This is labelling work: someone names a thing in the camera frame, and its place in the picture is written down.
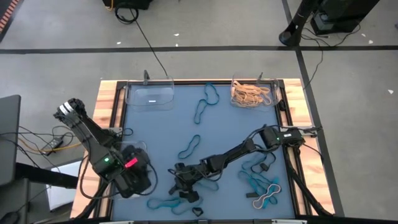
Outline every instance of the concrete floor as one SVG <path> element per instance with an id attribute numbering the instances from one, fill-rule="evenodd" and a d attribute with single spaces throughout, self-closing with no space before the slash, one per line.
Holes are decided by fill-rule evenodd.
<path id="1" fill-rule="evenodd" d="M 288 0 L 292 14 L 300 3 Z M 395 0 L 381 0 L 343 45 L 398 45 Z M 268 45 L 287 21 L 280 0 L 155 0 L 139 22 L 154 47 Z M 338 42 L 340 35 L 326 40 Z M 302 45 L 314 45 L 302 41 Z M 101 1 L 25 0 L 0 49 L 76 49 L 147 47 L 135 24 L 120 24 Z M 174 78 L 301 78 L 294 51 L 160 52 Z M 320 52 L 303 52 L 308 74 Z M 331 51 L 324 53 L 312 88 L 347 217 L 398 220 L 398 51 Z M 65 100 L 82 99 L 92 114 L 101 80 L 151 78 L 163 71 L 152 53 L 0 54 L 0 96 L 20 94 L 21 125 L 48 133 L 60 123 L 52 114 Z M 43 143 L 32 138 L 39 146 Z M 54 164 L 81 157 L 82 148 L 53 154 Z M 43 167 L 50 164 L 32 156 Z M 29 163 L 25 156 L 18 161 Z M 34 185 L 32 195 L 42 189 Z M 30 221 L 49 214 L 45 195 L 33 201 Z"/>

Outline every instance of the wooden table frame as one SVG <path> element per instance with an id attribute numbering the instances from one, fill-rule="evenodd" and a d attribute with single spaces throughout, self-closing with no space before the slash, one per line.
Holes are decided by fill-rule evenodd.
<path id="1" fill-rule="evenodd" d="M 174 80 L 175 83 L 184 84 L 204 84 L 208 82 L 228 83 L 230 81 L 230 79 Z M 279 80 L 279 83 L 279 94 L 285 99 L 285 106 L 289 109 L 286 110 L 286 112 L 280 112 L 281 116 L 279 119 L 281 119 L 281 123 L 283 125 L 312 126 L 300 79 L 283 79 Z M 126 104 L 124 103 L 125 86 L 126 81 L 101 81 L 93 120 L 102 128 L 120 127 L 121 124 L 123 125 L 124 111 L 126 109 Z M 305 140 L 307 145 L 318 150 L 316 138 L 305 136 Z M 298 154 L 298 152 L 294 152 L 292 149 L 288 149 L 288 152 L 295 170 L 300 176 L 303 177 L 306 186 L 310 189 L 311 193 L 326 210 L 328 210 L 330 213 L 334 213 L 334 206 L 340 207 L 341 205 L 333 204 L 330 189 L 328 187 L 326 174 L 327 176 L 330 176 L 333 175 L 333 173 L 330 174 L 325 172 L 320 156 L 316 152 L 306 148 L 306 146 L 302 146 L 300 148 L 300 154 Z M 85 192 L 89 195 L 94 195 L 98 189 L 99 182 L 100 178 L 94 173 L 92 167 L 88 166 L 83 183 Z M 294 182 L 290 182 L 290 184 L 293 198 L 292 200 L 295 201 L 294 203 L 297 205 L 297 207 L 294 206 L 295 214 L 316 215 L 314 209 L 303 197 L 297 184 Z M 89 201 L 90 200 L 82 196 L 80 190 L 77 189 L 70 217 L 75 217 L 80 214 Z M 100 206 L 96 207 L 91 216 L 107 216 L 111 213 L 111 208 L 112 206 L 109 200 L 102 200 Z"/>

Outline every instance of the blue table surface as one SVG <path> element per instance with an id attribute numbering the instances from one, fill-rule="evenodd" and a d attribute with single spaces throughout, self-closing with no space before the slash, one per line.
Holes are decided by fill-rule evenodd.
<path id="1" fill-rule="evenodd" d="M 193 117 L 200 99 L 205 97 L 203 86 L 176 85 L 174 107 L 168 111 L 138 112 L 127 106 L 124 128 L 134 130 L 132 136 L 125 136 L 123 141 L 144 141 L 152 165 L 155 167 L 159 184 L 150 196 L 138 198 L 116 198 L 113 200 L 113 221 L 125 220 L 195 220 L 197 217 L 189 210 L 182 215 L 174 215 L 170 208 L 151 210 L 146 203 L 149 198 L 168 198 L 168 191 L 174 186 L 174 176 L 167 172 L 174 164 L 198 164 L 199 160 L 213 154 L 222 154 L 232 149 L 251 133 L 264 124 L 277 124 L 274 110 L 262 112 L 231 106 L 229 86 L 216 86 L 220 94 L 220 102 L 207 106 L 202 114 L 201 123 L 195 124 Z M 178 152 L 187 148 L 188 143 L 196 134 L 201 136 L 201 142 L 195 152 L 187 159 L 180 160 Z M 256 144 L 264 145 L 257 135 Z M 204 214 L 200 219 L 212 220 L 243 220 L 293 218 L 294 211 L 290 197 L 289 184 L 285 169 L 282 150 L 275 152 L 277 160 L 268 172 L 263 174 L 268 179 L 279 178 L 282 191 L 276 194 L 277 205 L 269 204 L 266 209 L 252 207 L 253 198 L 246 198 L 246 193 L 252 192 L 247 182 L 238 178 L 238 172 L 244 161 L 252 159 L 255 154 L 244 156 L 228 165 L 222 178 L 218 181 L 219 191 L 195 187 L 203 203 L 200 207 Z M 149 177 L 154 184 L 153 172 Z"/>

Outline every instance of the gray floor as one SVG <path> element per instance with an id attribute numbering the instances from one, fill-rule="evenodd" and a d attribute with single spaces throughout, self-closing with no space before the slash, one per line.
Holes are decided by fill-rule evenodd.
<path id="1" fill-rule="evenodd" d="M 288 0 L 295 12 L 298 0 Z M 344 45 L 398 45 L 397 1 L 381 0 Z M 155 0 L 140 13 L 140 25 L 156 47 L 281 45 L 287 22 L 280 0 Z M 342 35 L 327 41 L 338 42 Z M 314 45 L 302 41 L 302 45 Z M 74 49 L 147 47 L 136 25 L 120 24 L 100 0 L 25 0 L 0 49 Z M 157 54 L 174 78 L 301 78 L 295 52 L 162 52 Z M 309 74 L 320 52 L 303 52 Z M 325 52 L 312 82 L 325 127 L 331 161 L 346 216 L 398 220 L 398 152 L 395 110 L 398 51 Z M 71 97 L 82 99 L 92 114 L 101 80 L 162 77 L 151 53 L 0 55 L 0 96 L 22 96 L 21 125 L 50 132 L 60 124 L 52 114 Z M 54 164 L 81 157 L 82 148 L 53 154 Z M 50 164 L 32 156 L 43 167 Z M 29 163 L 23 155 L 18 161 Z M 34 185 L 33 193 L 42 189 Z M 34 222 L 49 214 L 45 196 L 33 201 Z"/>

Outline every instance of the wooden border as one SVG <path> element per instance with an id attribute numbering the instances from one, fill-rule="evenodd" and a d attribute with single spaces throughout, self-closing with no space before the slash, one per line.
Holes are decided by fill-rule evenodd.
<path id="1" fill-rule="evenodd" d="M 104 80 L 101 81 L 101 84 L 99 86 L 93 120 L 102 128 L 109 127 L 117 82 L 118 82 L 117 80 L 109 80 L 109 81 Z M 285 90 L 289 102 L 289 109 L 292 115 L 293 124 L 295 126 L 311 126 L 312 122 L 310 114 L 308 112 L 307 101 L 305 99 L 304 92 L 302 90 L 300 79 L 288 78 L 284 79 L 284 83 L 285 83 Z M 115 126 L 118 126 L 119 121 L 121 119 L 121 106 L 123 104 L 123 100 L 124 100 L 124 94 L 121 94 L 121 96 L 119 97 L 119 104 L 118 104 L 119 106 L 116 114 Z M 284 114 L 282 114 L 282 117 L 283 117 L 283 123 L 287 124 Z M 318 144 L 315 138 L 306 136 L 305 140 L 307 145 L 318 150 Z M 320 156 L 316 152 L 307 148 L 306 146 L 302 146 L 300 150 L 301 150 L 300 158 L 302 161 L 302 167 L 307 187 L 310 189 L 315 198 L 317 198 L 317 200 L 322 204 L 322 206 L 326 210 L 328 210 L 330 213 L 334 213 L 329 187 Z M 83 188 L 85 189 L 85 192 L 87 192 L 90 195 L 93 195 L 98 188 L 99 181 L 100 178 L 94 173 L 92 167 L 88 166 L 83 183 Z M 296 185 L 296 193 L 297 193 L 297 201 L 299 204 L 300 213 L 305 214 L 303 206 L 303 197 L 297 185 Z M 82 196 L 80 191 L 77 189 L 70 217 L 75 217 L 78 214 L 80 214 L 80 212 L 84 209 L 84 207 L 88 204 L 89 201 L 90 200 L 84 198 L 84 196 Z M 108 200 L 102 201 L 101 211 L 99 213 L 101 217 L 105 216 L 106 214 L 107 204 Z"/>

